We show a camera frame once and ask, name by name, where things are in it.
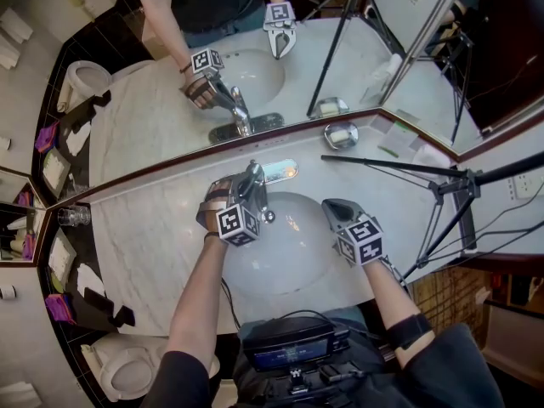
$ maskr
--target jeans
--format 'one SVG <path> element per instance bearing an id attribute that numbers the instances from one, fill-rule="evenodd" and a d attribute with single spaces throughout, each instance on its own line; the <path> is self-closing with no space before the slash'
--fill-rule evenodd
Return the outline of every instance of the jeans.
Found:
<path id="1" fill-rule="evenodd" d="M 204 31 L 203 33 L 189 33 L 184 32 L 185 41 L 189 48 L 203 47 L 209 43 L 215 43 L 219 39 L 234 35 L 235 33 L 242 33 L 243 31 L 254 31 L 263 28 L 264 14 L 266 13 L 266 6 L 261 5 L 260 8 L 253 11 L 248 16 L 239 20 L 234 20 L 211 31 Z"/>

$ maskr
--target purple towel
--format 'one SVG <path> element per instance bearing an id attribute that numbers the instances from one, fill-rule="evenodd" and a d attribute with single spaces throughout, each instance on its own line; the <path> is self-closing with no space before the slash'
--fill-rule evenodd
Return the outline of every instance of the purple towel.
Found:
<path id="1" fill-rule="evenodd" d="M 51 313 L 55 321 L 68 322 L 72 325 L 76 324 L 66 295 L 55 293 L 47 296 L 45 298 L 45 306 L 48 308 L 49 313 Z"/>
<path id="2" fill-rule="evenodd" d="M 40 152 L 40 153 L 47 153 L 49 150 L 51 150 L 54 147 L 54 141 L 55 136 L 57 135 L 57 127 L 59 126 L 59 122 L 56 122 L 55 124 L 42 128 L 40 130 L 40 133 L 37 136 L 36 143 L 34 144 L 34 147 Z"/>

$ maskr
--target soap bar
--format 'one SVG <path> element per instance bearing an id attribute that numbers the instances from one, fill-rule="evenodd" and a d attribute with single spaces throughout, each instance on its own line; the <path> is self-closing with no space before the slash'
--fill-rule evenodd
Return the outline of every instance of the soap bar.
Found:
<path id="1" fill-rule="evenodd" d="M 333 144 L 336 144 L 338 142 L 343 142 L 344 140 L 349 139 L 349 131 L 348 130 L 337 130 L 336 132 L 332 132 L 329 136 L 331 139 L 331 142 Z"/>

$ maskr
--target wristband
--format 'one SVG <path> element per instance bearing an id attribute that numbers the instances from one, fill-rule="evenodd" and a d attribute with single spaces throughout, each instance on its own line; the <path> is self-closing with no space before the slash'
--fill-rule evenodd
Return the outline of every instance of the wristband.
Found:
<path id="1" fill-rule="evenodd" d="M 206 241 L 206 239 L 208 237 L 211 237 L 212 235 L 214 235 L 215 237 L 219 237 L 219 233 L 217 231 L 208 231 L 207 234 L 204 236 L 204 241 Z"/>
<path id="2" fill-rule="evenodd" d="M 408 349 L 416 340 L 433 328 L 422 314 L 414 314 L 387 330 L 387 339 L 392 350 L 397 348 Z"/>
<path id="3" fill-rule="evenodd" d="M 179 70 L 179 72 L 181 74 L 184 74 L 192 65 L 193 64 L 191 62 L 189 62 L 189 64 L 187 64 L 183 70 Z"/>

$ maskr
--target toilet seat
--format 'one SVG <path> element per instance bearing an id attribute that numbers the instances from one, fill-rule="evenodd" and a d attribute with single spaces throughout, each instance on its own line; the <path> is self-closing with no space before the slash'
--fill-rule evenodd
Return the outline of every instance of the toilet seat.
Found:
<path id="1" fill-rule="evenodd" d="M 85 99 L 101 94 L 113 82 L 113 76 L 105 68 L 90 60 L 71 63 L 66 76 L 74 91 Z"/>
<path id="2" fill-rule="evenodd" d="M 145 348 L 127 348 L 102 366 L 100 387 L 108 398 L 133 400 L 146 395 L 156 376 Z"/>

